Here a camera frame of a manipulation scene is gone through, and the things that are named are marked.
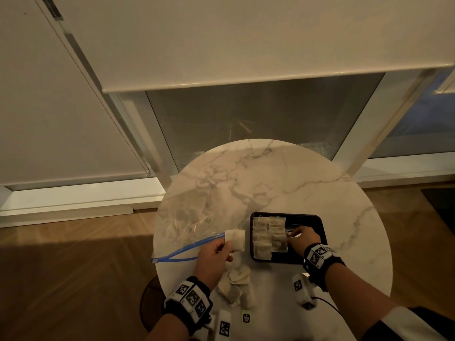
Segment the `person's right hand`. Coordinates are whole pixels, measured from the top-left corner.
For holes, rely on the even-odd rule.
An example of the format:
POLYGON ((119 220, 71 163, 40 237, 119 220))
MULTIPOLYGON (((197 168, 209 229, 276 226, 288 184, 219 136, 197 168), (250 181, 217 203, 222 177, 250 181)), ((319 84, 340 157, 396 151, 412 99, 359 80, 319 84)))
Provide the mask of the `person's right hand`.
POLYGON ((293 236, 300 236, 300 244, 299 246, 291 246, 294 251, 304 258, 305 250, 314 244, 321 244, 320 236, 313 230, 311 227, 307 226, 299 226, 295 230, 293 230, 288 237, 293 236))

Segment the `person's left hand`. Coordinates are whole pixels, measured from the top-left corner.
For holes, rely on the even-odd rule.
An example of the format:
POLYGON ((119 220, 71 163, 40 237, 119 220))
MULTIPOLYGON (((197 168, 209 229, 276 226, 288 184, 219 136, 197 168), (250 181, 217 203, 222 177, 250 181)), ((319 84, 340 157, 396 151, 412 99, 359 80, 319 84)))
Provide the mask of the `person's left hand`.
POLYGON ((203 245, 198 253, 193 276, 205 284, 211 292, 218 285, 225 270, 226 263, 221 263, 221 253, 231 253, 231 248, 231 242, 218 238, 203 245))

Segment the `white tea bag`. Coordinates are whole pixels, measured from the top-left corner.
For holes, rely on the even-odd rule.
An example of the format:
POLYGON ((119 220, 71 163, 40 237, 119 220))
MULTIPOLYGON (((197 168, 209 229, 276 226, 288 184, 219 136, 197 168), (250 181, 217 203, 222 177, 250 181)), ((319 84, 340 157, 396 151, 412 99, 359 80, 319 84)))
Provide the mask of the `white tea bag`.
POLYGON ((231 252, 244 252, 246 231, 244 229, 231 229, 224 232, 225 242, 231 242, 231 252))

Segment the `person's left forearm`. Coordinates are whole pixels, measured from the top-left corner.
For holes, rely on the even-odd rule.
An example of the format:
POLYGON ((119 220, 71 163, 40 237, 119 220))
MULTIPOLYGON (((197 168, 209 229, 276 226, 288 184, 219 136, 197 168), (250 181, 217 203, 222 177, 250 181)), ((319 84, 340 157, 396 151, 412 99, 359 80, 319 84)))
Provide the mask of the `person's left forearm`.
POLYGON ((192 326, 186 315, 164 314, 144 341, 190 341, 188 326, 192 326))

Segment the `person's right forearm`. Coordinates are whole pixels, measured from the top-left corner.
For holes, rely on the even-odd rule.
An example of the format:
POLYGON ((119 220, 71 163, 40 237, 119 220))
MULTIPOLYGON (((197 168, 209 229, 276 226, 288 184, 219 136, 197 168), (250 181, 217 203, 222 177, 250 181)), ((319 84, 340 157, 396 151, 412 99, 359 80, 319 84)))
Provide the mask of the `person's right forearm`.
POLYGON ((325 284, 357 341, 361 341, 369 328, 399 306, 340 263, 328 268, 325 284))

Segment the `black plastic tray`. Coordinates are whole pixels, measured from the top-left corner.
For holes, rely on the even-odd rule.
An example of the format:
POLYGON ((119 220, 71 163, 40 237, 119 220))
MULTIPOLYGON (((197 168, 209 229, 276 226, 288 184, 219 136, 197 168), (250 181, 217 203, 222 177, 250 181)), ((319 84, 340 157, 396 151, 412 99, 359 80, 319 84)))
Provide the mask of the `black plastic tray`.
POLYGON ((321 243, 327 245, 327 238, 323 227, 321 218, 317 215, 308 214, 290 214, 290 213, 270 213, 270 212, 253 212, 250 216, 250 257, 253 261, 259 263, 278 263, 278 264, 289 264, 289 265, 302 265, 304 260, 295 252, 292 247, 288 247, 287 252, 275 252, 272 253, 270 260, 262 260, 254 257, 253 249, 253 221, 256 217, 282 217, 285 218, 285 229, 287 233, 291 233, 299 226, 311 227, 315 233, 321 238, 321 243))

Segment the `rows of tea bags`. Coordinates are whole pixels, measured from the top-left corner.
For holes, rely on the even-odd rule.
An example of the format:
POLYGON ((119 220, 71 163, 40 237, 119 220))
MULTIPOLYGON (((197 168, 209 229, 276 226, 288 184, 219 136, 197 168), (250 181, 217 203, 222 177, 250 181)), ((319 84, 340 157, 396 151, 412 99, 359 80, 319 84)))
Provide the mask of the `rows of tea bags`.
POLYGON ((288 252, 286 217, 254 216, 251 224, 252 258, 272 261, 288 252))

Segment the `loose heap of tea bags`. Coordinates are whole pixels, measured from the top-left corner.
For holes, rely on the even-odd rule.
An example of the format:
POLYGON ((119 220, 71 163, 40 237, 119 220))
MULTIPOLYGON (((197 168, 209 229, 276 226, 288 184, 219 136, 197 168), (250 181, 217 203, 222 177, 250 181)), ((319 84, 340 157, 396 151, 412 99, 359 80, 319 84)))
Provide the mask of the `loose heap of tea bags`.
POLYGON ((256 306, 256 298, 251 281, 251 269, 242 264, 236 268, 225 268, 218 283, 218 292, 226 304, 234 308, 252 310, 256 306))

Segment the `black right wrist marker band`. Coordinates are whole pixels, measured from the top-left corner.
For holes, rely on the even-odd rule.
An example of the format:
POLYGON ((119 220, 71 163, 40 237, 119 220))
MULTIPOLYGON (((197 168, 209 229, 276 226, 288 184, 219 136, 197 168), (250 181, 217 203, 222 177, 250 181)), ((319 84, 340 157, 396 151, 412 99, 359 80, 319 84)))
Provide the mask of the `black right wrist marker band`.
POLYGON ((328 292, 325 281, 327 270, 335 263, 345 265, 339 254, 327 245, 314 243, 304 251, 303 267, 309 274, 309 281, 323 292, 328 292))

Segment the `black wrist marker band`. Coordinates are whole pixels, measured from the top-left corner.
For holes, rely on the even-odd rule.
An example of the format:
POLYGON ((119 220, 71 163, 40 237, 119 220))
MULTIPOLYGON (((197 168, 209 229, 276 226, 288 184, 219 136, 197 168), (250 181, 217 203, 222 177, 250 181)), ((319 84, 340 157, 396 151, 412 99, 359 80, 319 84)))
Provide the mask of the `black wrist marker band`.
POLYGON ((208 286, 196 276, 190 276, 164 301, 163 313, 174 315, 193 336, 211 322, 213 302, 208 286))
POLYGON ((327 245, 314 243, 304 251, 303 267, 309 274, 309 281, 323 292, 328 292, 325 281, 327 270, 335 263, 345 265, 339 254, 327 245))

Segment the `clear zip bag blue seal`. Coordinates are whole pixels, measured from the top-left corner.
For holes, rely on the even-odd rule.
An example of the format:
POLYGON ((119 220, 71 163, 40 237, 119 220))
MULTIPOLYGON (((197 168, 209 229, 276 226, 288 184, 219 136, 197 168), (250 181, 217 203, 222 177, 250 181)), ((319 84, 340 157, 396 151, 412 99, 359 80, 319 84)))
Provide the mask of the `clear zip bag blue seal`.
POLYGON ((225 239, 225 208, 219 194, 190 197, 182 193, 170 198, 164 206, 160 215, 164 222, 162 237, 173 246, 181 246, 162 256, 152 255, 152 264, 195 261, 196 256, 182 255, 213 240, 225 239))

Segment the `black left wrist marker band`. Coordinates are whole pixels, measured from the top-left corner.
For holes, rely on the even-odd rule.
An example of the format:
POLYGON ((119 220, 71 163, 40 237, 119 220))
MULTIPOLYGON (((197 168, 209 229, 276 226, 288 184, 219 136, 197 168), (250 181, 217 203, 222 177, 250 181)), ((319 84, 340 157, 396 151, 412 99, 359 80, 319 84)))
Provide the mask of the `black left wrist marker band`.
POLYGON ((211 322, 213 302, 208 286, 196 276, 190 276, 164 301, 163 313, 174 315, 193 336, 211 322))

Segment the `round marble table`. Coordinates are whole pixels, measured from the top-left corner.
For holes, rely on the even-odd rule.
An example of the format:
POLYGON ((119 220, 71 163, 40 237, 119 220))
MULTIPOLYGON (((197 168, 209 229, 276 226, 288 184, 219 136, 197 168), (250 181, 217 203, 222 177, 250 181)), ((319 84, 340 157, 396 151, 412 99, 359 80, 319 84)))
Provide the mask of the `round marble table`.
POLYGON ((268 264, 249 253, 253 212, 317 215, 328 244, 362 279, 389 295, 393 266, 389 239, 381 218, 362 189, 341 168, 304 147, 271 139, 224 144, 188 164, 166 191, 155 219, 153 255, 173 246, 162 237, 160 215, 166 202, 179 194, 219 194, 226 229, 246 230, 246 249, 235 253, 233 267, 246 264, 256 298, 251 324, 243 324, 240 306, 229 307, 218 289, 213 310, 231 313, 231 341, 355 341, 343 318, 328 304, 312 311, 299 307, 292 277, 301 265, 268 264))

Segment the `dark round stool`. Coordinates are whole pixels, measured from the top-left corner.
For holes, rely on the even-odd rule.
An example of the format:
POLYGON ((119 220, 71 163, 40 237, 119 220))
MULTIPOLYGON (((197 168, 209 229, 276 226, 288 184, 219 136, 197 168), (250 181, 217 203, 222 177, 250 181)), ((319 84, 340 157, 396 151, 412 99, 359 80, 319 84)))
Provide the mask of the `dark round stool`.
POLYGON ((145 330, 150 333, 163 315, 166 296, 156 275, 146 285, 140 300, 139 315, 145 330))

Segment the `black and white sleeve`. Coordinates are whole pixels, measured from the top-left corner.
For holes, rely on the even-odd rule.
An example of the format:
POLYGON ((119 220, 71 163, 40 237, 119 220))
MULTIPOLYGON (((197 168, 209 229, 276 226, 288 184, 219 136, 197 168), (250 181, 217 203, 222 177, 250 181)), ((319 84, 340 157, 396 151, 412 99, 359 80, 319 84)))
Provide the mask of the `black and white sleeve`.
POLYGON ((397 307, 361 341, 455 341, 455 321, 424 307, 397 307))

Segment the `wide white roller blind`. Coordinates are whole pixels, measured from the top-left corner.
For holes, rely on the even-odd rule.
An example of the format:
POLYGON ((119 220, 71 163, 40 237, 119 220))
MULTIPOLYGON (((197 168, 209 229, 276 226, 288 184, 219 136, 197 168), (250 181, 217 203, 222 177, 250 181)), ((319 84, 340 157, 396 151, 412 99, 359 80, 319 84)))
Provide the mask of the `wide white roller blind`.
POLYGON ((455 62, 455 0, 53 2, 106 93, 455 62))

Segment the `tall white roller blind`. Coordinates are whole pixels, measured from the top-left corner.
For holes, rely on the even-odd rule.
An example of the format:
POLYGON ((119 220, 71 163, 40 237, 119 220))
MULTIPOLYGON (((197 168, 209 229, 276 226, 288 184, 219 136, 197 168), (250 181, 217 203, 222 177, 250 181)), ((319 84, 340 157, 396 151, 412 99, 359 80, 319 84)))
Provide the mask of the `tall white roller blind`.
POLYGON ((0 0, 0 186, 151 177, 42 0, 0 0))

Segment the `white window frame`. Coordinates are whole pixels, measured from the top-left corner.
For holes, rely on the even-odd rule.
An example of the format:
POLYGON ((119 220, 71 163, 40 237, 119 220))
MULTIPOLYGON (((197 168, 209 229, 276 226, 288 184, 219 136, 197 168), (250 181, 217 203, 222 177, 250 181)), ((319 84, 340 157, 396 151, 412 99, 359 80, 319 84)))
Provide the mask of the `white window frame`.
MULTIPOLYGON (((455 152, 369 158, 446 68, 385 73, 333 159, 361 188, 455 181, 455 152)), ((107 95, 167 191, 179 171, 146 91, 107 95)))

